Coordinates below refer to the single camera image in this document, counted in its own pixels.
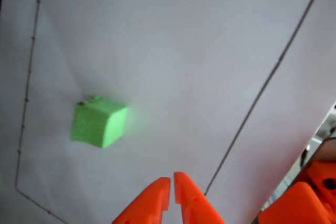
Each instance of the screw hole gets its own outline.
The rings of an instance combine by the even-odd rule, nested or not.
[[[323,185],[328,190],[335,190],[336,189],[336,180],[333,178],[327,178],[323,180]]]

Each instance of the black line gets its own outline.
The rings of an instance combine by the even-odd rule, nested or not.
[[[38,13],[39,13],[39,7],[40,7],[40,0],[36,1],[36,10],[35,10],[35,19],[34,19],[34,27],[33,27],[33,36],[32,38],[35,38],[36,36],[36,29],[37,29],[37,22],[38,22]],[[26,121],[26,111],[27,111],[27,103],[29,101],[28,95],[29,95],[29,86],[30,86],[30,75],[32,73],[32,64],[33,64],[33,54],[34,54],[34,46],[35,46],[35,40],[31,40],[31,47],[30,47],[30,54],[29,54],[29,63],[28,63],[28,73],[27,73],[27,80],[26,80],[26,89],[25,89],[25,97],[24,97],[24,106],[23,106],[23,112],[22,112],[22,119],[21,119],[21,130],[20,130],[20,137],[19,137],[19,146],[18,146],[18,158],[17,158],[17,164],[16,164],[16,173],[15,173],[15,188],[17,188],[17,181],[19,177],[19,170],[20,170],[20,162],[21,162],[21,146],[22,146],[22,139],[23,139],[23,133],[25,130],[25,121]]]
[[[282,61],[283,61],[283,59],[284,59],[284,57],[285,57],[285,55],[286,55],[286,53],[287,53],[289,47],[291,46],[291,44],[292,44],[293,40],[295,39],[295,37],[296,37],[296,35],[297,35],[299,29],[301,28],[302,23],[303,23],[304,19],[306,18],[306,16],[307,16],[307,14],[308,14],[308,12],[309,12],[309,10],[310,10],[312,4],[314,3],[314,1],[315,1],[315,0],[310,0],[310,1],[309,1],[308,5],[307,5],[307,7],[306,7],[306,9],[305,9],[305,12],[304,12],[303,15],[301,16],[300,21],[299,21],[299,23],[297,24],[297,26],[296,26],[296,28],[295,28],[293,34],[290,36],[289,41],[287,42],[287,44],[286,44],[284,50],[282,51],[282,53],[281,53],[281,55],[280,55],[280,57],[279,57],[279,59],[278,59],[278,62],[275,64],[275,66],[273,67],[272,71],[271,71],[270,74],[268,75],[268,77],[267,77],[267,79],[266,79],[264,85],[262,85],[262,87],[261,87],[260,91],[258,92],[256,98],[254,99],[254,101],[253,101],[251,107],[249,108],[249,110],[248,110],[248,112],[247,112],[247,114],[246,114],[246,116],[245,116],[243,122],[241,123],[241,125],[240,125],[240,127],[239,127],[239,129],[238,129],[238,131],[237,131],[237,133],[236,133],[236,135],[235,135],[235,137],[234,137],[233,140],[231,141],[229,148],[227,149],[227,151],[226,151],[224,157],[222,158],[221,162],[219,163],[219,166],[218,166],[218,168],[217,168],[215,174],[214,174],[213,177],[211,178],[210,183],[208,184],[208,186],[207,186],[207,188],[206,188],[206,190],[205,190],[204,195],[207,195],[207,193],[209,192],[209,189],[210,189],[212,183],[214,182],[214,180],[215,180],[215,178],[216,178],[216,176],[217,176],[219,170],[221,169],[221,167],[222,167],[224,161],[226,160],[226,158],[227,158],[228,154],[230,153],[232,147],[234,146],[235,142],[237,141],[237,139],[238,139],[238,137],[239,137],[239,135],[240,135],[242,129],[244,128],[244,126],[245,126],[245,124],[246,124],[248,118],[250,117],[250,115],[251,115],[253,109],[255,108],[256,104],[258,103],[258,101],[259,101],[261,95],[262,95],[263,92],[265,91],[267,85],[270,83],[272,77],[274,76],[275,72],[278,70],[280,64],[282,63]]]
[[[31,47],[30,47],[30,54],[29,54],[29,63],[28,63],[28,73],[27,73],[27,80],[26,80],[26,89],[25,89],[25,97],[24,97],[24,107],[22,112],[22,120],[21,120],[21,127],[20,127],[20,137],[19,137],[19,144],[18,144],[18,150],[17,150],[17,163],[16,163],[16,172],[15,172],[15,190],[21,194],[23,197],[28,199],[30,202],[34,203],[36,206],[38,206],[40,209],[44,210],[49,215],[53,216],[60,222],[67,224],[63,219],[59,218],[57,215],[52,213],[50,210],[46,209],[45,207],[41,206],[39,203],[37,203],[35,200],[31,199],[29,196],[24,194],[21,190],[17,187],[17,182],[19,179],[19,171],[20,171],[20,164],[21,164],[21,148],[22,148],[22,140],[23,140],[23,134],[25,130],[25,120],[26,120],[26,111],[27,111],[27,105],[29,102],[29,87],[30,87],[30,75],[32,73],[32,65],[33,65],[33,55],[34,55],[34,46],[35,46],[35,38],[36,38],[36,30],[37,30],[37,22],[38,22],[38,14],[39,14],[39,8],[40,8],[40,2],[41,0],[36,0],[36,10],[35,10],[35,19],[34,19],[34,27],[33,27],[33,35],[31,37]]]
[[[22,191],[20,191],[19,189],[16,189],[16,191],[21,194],[23,197],[25,197],[26,199],[28,199],[29,201],[31,201],[32,203],[34,203],[36,206],[38,206],[39,208],[41,208],[42,210],[44,210],[45,212],[47,212],[49,215],[55,217],[56,219],[58,219],[60,222],[64,223],[64,224],[68,224],[67,222],[65,222],[63,219],[59,218],[57,215],[53,214],[51,211],[49,211],[48,209],[46,209],[45,207],[41,206],[39,203],[37,203],[36,201],[34,201],[32,198],[30,198],[29,196],[27,196],[26,194],[24,194]]]

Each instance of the table surface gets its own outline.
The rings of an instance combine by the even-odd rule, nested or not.
[[[40,0],[18,189],[67,223],[110,223],[175,171],[205,191],[308,2]],[[335,102],[335,2],[315,1],[208,191],[227,223],[253,219]],[[10,191],[36,0],[2,8]],[[70,140],[75,104],[93,95],[130,108],[124,136],[103,150]],[[59,223],[10,192],[29,218]],[[182,222],[173,192],[163,223]],[[13,207],[0,220],[16,223]]]

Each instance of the green foam block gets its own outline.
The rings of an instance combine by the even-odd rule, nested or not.
[[[128,108],[103,97],[76,105],[71,139],[106,148],[123,134]]]

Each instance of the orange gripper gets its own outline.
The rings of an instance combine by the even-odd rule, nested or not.
[[[151,183],[112,224],[160,224],[169,207],[170,178]]]
[[[183,224],[225,224],[202,191],[185,173],[175,173],[175,201],[181,205]],[[150,184],[112,224],[161,224],[168,210],[170,179],[159,178]]]
[[[183,224],[225,224],[202,191],[185,173],[175,173],[175,201],[181,205]]]

